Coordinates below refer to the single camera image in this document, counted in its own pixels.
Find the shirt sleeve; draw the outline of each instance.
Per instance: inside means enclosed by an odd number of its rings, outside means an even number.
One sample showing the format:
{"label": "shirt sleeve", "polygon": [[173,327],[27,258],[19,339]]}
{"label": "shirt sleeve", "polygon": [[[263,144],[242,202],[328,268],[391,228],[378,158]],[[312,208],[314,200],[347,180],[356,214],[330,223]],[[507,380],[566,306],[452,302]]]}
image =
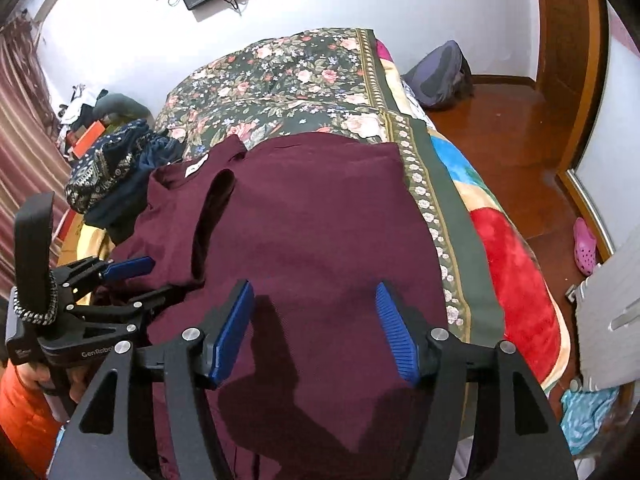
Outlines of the shirt sleeve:
{"label": "shirt sleeve", "polygon": [[27,389],[11,362],[0,382],[0,426],[27,466],[45,478],[60,424],[44,395]]}

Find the striped curtain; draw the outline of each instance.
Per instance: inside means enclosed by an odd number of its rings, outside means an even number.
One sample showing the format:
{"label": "striped curtain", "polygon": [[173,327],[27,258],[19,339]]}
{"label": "striped curtain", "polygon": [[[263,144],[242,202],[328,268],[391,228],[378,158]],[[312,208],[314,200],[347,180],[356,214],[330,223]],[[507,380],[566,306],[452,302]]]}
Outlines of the striped curtain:
{"label": "striped curtain", "polygon": [[22,14],[0,29],[0,296],[6,298],[14,282],[18,208],[32,194],[53,190],[54,225],[67,209],[69,166],[54,145],[57,126],[31,22]]}

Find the pink crocs shoe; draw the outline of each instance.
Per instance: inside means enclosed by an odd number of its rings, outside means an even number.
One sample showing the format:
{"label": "pink crocs shoe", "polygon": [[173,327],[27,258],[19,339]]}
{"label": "pink crocs shoe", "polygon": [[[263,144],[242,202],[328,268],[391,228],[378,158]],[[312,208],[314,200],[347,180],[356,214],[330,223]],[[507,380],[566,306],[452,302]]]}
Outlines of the pink crocs shoe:
{"label": "pink crocs shoe", "polygon": [[580,272],[591,276],[596,266],[596,237],[591,233],[583,218],[574,224],[574,259]]}

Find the human hand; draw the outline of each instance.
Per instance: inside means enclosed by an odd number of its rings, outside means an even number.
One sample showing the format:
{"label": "human hand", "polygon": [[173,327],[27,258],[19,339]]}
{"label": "human hand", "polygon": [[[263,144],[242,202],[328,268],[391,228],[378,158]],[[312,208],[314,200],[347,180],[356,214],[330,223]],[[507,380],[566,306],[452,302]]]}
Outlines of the human hand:
{"label": "human hand", "polygon": [[[39,390],[39,383],[49,383],[51,381],[51,375],[49,368],[41,363],[25,363],[18,365],[16,371],[20,382],[25,388],[29,390]],[[89,371],[88,366],[79,366],[77,368],[69,368],[66,374],[69,377],[69,383],[71,388],[69,390],[69,397],[73,402],[80,402],[82,395],[86,391],[85,377]]]}

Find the braided strap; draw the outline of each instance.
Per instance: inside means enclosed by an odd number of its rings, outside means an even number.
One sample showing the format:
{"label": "braided strap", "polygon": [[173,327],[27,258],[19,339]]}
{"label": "braided strap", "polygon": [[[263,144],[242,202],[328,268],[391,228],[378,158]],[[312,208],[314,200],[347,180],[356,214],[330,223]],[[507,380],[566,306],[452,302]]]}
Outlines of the braided strap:
{"label": "braided strap", "polygon": [[14,294],[14,312],[21,320],[34,325],[50,325],[56,320],[58,314],[58,284],[53,277],[53,272],[49,271],[49,308],[46,314],[36,314],[31,310],[26,310],[20,306],[18,298],[19,291],[16,289]]}

